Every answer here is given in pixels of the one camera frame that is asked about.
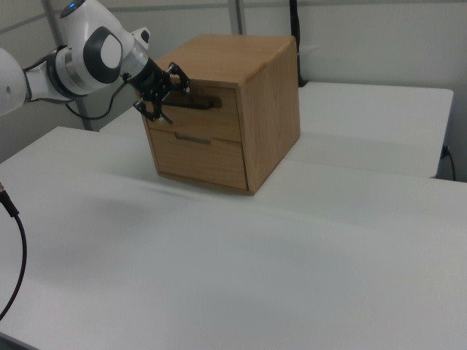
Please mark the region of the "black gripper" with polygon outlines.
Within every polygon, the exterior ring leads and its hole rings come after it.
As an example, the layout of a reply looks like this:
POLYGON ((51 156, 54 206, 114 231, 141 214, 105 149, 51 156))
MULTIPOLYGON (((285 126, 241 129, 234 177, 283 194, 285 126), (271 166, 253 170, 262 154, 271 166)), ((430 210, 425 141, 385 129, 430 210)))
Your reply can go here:
POLYGON ((167 71, 161 69, 155 61, 149 59, 144 68, 128 80, 142 98, 133 103, 133 107, 149 121, 164 119, 169 124, 173 121, 162 112, 160 105, 167 94, 164 86, 170 85, 171 90, 189 92, 190 78, 175 62, 171 62, 167 71))

